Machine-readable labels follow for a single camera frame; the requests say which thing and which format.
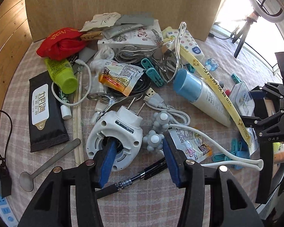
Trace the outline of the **clear plastic box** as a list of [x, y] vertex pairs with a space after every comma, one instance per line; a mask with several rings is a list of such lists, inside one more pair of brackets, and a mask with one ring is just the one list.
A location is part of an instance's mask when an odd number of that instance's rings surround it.
[[229, 98], [239, 115], [252, 116], [255, 104], [247, 85], [244, 82], [240, 82], [233, 86]]

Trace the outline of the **white massage roller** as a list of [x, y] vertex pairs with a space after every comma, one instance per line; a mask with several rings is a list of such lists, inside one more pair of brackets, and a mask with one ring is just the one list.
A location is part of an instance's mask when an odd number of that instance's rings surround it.
[[150, 152], [163, 150], [164, 132], [166, 131], [169, 132], [176, 148], [184, 152], [188, 159], [193, 159], [196, 162], [202, 162], [212, 155], [212, 148], [205, 144], [203, 139], [206, 138], [210, 141], [221, 153], [212, 157], [212, 163], [203, 164], [205, 167], [231, 165], [237, 170], [249, 167], [257, 171], [264, 168], [262, 159], [250, 159], [249, 151], [243, 142], [233, 139], [231, 150], [227, 151], [203, 132], [176, 121], [166, 110], [153, 114], [152, 129], [143, 137], [146, 149]]

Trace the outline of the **white plug adapter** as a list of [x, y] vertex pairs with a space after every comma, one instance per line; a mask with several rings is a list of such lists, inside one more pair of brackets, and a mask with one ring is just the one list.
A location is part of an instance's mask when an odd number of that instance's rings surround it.
[[118, 111], [109, 111], [94, 125], [86, 142], [88, 158], [93, 159], [102, 150], [108, 139], [117, 141], [116, 156], [112, 171], [118, 172], [127, 168], [138, 155], [142, 140], [143, 118], [125, 106]]

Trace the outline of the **colourful snack packet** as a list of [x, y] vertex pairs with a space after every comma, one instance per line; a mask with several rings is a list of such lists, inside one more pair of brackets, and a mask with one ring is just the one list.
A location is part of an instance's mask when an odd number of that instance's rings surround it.
[[203, 142], [198, 133], [176, 128], [169, 132], [176, 148], [182, 150], [188, 159], [202, 162], [212, 155], [211, 147]]

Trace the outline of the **small cartoon figurine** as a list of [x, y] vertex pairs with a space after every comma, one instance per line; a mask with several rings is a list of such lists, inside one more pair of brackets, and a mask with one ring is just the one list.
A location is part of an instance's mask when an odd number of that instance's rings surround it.
[[226, 94], [227, 96], [230, 96], [230, 94], [231, 94], [231, 90], [226, 89], [225, 94]]

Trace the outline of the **black tripod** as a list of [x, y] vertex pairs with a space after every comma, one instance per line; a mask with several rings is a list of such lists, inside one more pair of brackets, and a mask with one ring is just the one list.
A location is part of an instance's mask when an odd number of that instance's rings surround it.
[[257, 20], [259, 19], [259, 16], [255, 16], [255, 17], [251, 17], [251, 16], [248, 16], [246, 17], [245, 19], [245, 24], [243, 26], [243, 28], [237, 32], [237, 30], [235, 31], [234, 33], [234, 36], [232, 38], [232, 43], [234, 44], [235, 42], [237, 42], [239, 40], [239, 44], [234, 52], [234, 57], [237, 58], [242, 47], [243, 47], [243, 44], [245, 43], [245, 40], [246, 40], [246, 37], [248, 35], [248, 32], [250, 30], [250, 27], [253, 23], [256, 23]]

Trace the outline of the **black wet wipes pack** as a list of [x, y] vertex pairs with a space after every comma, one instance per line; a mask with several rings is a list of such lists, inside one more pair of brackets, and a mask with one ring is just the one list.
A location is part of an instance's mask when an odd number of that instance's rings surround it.
[[48, 71], [29, 79], [30, 152], [38, 152], [69, 141], [60, 102], [51, 90]]

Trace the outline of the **white tube blue cap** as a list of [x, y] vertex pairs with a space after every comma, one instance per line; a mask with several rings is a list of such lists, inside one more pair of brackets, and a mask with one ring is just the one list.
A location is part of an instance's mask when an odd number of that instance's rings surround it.
[[230, 115], [216, 94], [200, 78], [186, 69], [177, 71], [173, 90], [220, 124], [231, 126]]

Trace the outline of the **metal spoon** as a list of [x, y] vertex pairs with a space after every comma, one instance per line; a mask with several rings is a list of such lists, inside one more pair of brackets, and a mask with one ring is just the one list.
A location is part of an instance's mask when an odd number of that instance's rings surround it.
[[31, 192], [34, 189], [34, 178], [36, 178], [39, 174], [44, 172], [51, 165], [59, 161], [66, 154], [74, 150], [80, 144], [81, 140], [79, 138], [75, 138], [73, 141], [68, 142], [63, 149], [61, 149], [52, 158], [50, 158], [47, 162], [45, 162], [42, 166], [40, 166], [34, 173], [29, 174], [26, 171], [22, 172], [19, 176], [19, 184], [21, 188], [26, 192]]

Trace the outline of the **white patterned tissue pack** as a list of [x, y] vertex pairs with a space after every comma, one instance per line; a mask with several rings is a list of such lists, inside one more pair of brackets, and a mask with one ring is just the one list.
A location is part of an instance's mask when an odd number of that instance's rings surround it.
[[[163, 38], [168, 38], [169, 40], [173, 40], [174, 38], [176, 38], [178, 32], [179, 31], [177, 29], [166, 27], [166, 29], [162, 31], [162, 36]], [[180, 44], [183, 48], [185, 48], [192, 55], [194, 55], [196, 59], [198, 59], [199, 61], [203, 60], [204, 54], [188, 30], [184, 32]]]

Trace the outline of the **green tube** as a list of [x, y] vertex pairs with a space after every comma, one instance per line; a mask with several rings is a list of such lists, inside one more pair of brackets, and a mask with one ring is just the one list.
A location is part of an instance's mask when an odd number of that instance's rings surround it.
[[48, 73], [52, 81], [58, 85], [65, 94], [72, 94], [78, 87], [78, 80], [74, 75], [73, 68], [67, 59], [61, 61], [50, 58], [44, 59]]

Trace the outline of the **brown cardboard panel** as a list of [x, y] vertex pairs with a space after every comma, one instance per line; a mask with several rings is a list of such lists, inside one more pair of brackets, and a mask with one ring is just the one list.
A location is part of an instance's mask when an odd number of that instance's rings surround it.
[[96, 14], [148, 13], [162, 29], [177, 28], [181, 22], [198, 40], [206, 40], [224, 0], [25, 0], [33, 41], [71, 27], [81, 29]]

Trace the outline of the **red fabric pouch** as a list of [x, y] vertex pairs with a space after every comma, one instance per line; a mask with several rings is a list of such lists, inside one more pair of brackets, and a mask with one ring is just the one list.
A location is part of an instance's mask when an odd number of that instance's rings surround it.
[[41, 58], [61, 61], [78, 53], [88, 45], [88, 41], [81, 39], [83, 33], [74, 28], [62, 28], [49, 35], [37, 49]]

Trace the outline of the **white floral box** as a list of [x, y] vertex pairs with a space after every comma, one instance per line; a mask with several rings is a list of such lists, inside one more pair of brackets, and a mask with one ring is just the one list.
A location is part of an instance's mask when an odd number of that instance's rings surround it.
[[153, 49], [159, 46], [162, 40], [162, 31], [157, 19], [152, 26], [143, 26], [134, 30], [117, 35], [109, 40], [103, 38], [97, 42], [98, 49], [109, 47], [117, 53], [125, 46]]

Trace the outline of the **wooden cabinet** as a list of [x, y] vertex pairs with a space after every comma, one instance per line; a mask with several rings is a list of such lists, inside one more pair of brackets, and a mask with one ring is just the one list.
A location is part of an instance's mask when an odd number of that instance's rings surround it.
[[13, 75], [32, 43], [25, 0], [0, 4], [0, 110]]

